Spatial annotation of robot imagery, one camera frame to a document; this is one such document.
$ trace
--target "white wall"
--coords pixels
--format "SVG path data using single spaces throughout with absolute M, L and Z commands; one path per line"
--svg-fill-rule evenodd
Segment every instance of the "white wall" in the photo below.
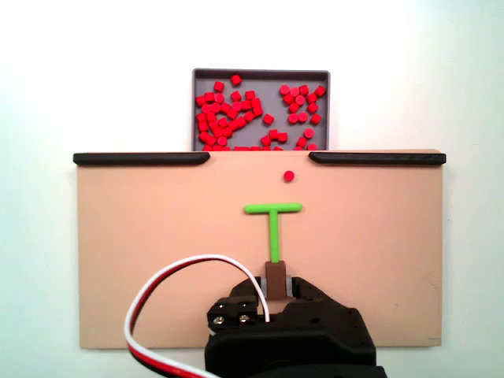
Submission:
M 155 376 L 79 349 L 72 153 L 189 150 L 191 70 L 214 67 L 327 69 L 332 149 L 447 154 L 443 346 L 378 360 L 503 376 L 503 43 L 500 1 L 2 2 L 0 375 Z

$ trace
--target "gray tray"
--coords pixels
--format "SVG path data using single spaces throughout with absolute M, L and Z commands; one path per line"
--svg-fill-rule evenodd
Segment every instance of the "gray tray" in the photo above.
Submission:
M 230 78 L 232 75 L 240 75 L 242 83 L 233 87 Z M 287 132 L 289 140 L 286 143 L 272 142 L 274 146 L 280 146 L 284 150 L 293 150 L 298 139 L 307 128 L 312 128 L 315 135 L 308 143 L 316 143 L 319 150 L 328 149 L 328 129 L 329 129 L 329 91 L 330 75 L 328 71 L 271 71 L 271 70 L 243 70 L 243 69 L 195 69 L 193 71 L 193 140 L 192 150 L 201 151 L 204 144 L 199 140 L 198 122 L 196 115 L 201 112 L 201 108 L 196 105 L 195 98 L 204 95 L 206 92 L 213 91 L 213 85 L 216 81 L 224 83 L 224 100 L 232 104 L 231 93 L 239 91 L 245 99 L 245 91 L 255 91 L 256 97 L 261 99 L 264 114 L 255 118 L 244 128 L 234 132 L 228 140 L 228 146 L 262 146 L 261 138 L 268 134 L 269 130 L 276 129 L 278 132 Z M 322 119 L 317 126 L 313 126 L 309 120 L 311 114 L 306 111 L 307 104 L 303 105 L 298 112 L 306 111 L 309 115 L 308 121 L 304 124 L 290 124 L 287 120 L 289 116 L 288 106 L 283 101 L 280 94 L 280 87 L 286 84 L 289 87 L 300 87 L 303 84 L 308 85 L 309 93 L 322 85 L 326 88 L 325 95 L 317 101 L 319 107 L 317 114 Z M 265 114 L 271 114 L 275 121 L 271 126 L 262 122 Z M 224 114 L 218 115 L 217 119 L 225 117 Z

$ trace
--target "green t-shaped object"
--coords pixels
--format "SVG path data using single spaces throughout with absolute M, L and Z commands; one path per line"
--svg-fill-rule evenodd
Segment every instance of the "green t-shaped object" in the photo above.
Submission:
M 245 206 L 245 213 L 247 214 L 269 214 L 269 248 L 271 250 L 271 262 L 280 261 L 278 213 L 297 213 L 301 211 L 301 209 L 302 205 L 298 202 L 265 203 Z

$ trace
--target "wooden board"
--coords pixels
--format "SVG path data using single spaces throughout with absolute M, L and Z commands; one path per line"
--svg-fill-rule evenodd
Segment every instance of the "wooden board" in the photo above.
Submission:
M 287 274 L 358 308 L 379 347 L 440 345 L 441 166 L 321 165 L 307 151 L 210 154 L 195 166 L 78 167 L 82 348 L 125 347 L 132 299 L 175 260 L 225 254 L 263 275 L 268 217 L 243 208 L 269 202 L 303 204 L 280 214 Z M 218 262 L 178 272 L 150 297 L 135 336 L 148 347 L 205 346 L 207 310 L 243 279 Z

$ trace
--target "cable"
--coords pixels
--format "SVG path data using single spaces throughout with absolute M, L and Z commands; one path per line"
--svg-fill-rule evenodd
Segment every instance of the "cable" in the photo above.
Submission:
M 254 275 L 250 272 L 250 270 L 245 268 L 245 266 L 243 266 L 236 260 L 220 254 L 200 254 L 199 256 L 193 256 L 192 258 L 184 258 L 182 260 L 176 261 L 154 274 L 146 282 L 146 284 L 143 285 L 142 289 L 140 289 L 139 293 L 133 300 L 128 313 L 126 314 L 126 319 L 124 320 L 124 337 L 126 338 L 126 341 L 128 343 L 128 349 L 132 356 L 148 369 L 158 372 L 163 376 L 170 377 L 180 376 L 183 378 L 219 378 L 211 372 L 186 365 L 182 362 L 178 362 L 157 354 L 152 350 L 148 350 L 133 339 L 133 329 L 135 328 L 136 320 L 138 319 L 143 306 L 147 302 L 147 299 L 154 292 L 156 287 L 158 287 L 158 285 L 163 282 L 163 280 L 170 277 L 173 273 L 178 272 L 179 270 L 189 265 L 212 260 L 223 261 L 227 262 L 228 264 L 234 265 L 249 277 L 250 281 L 254 285 L 255 290 L 258 293 L 259 300 L 261 301 L 265 315 L 265 321 L 269 322 L 268 303 L 266 303 L 266 298 L 262 293 L 258 282 L 255 280 Z

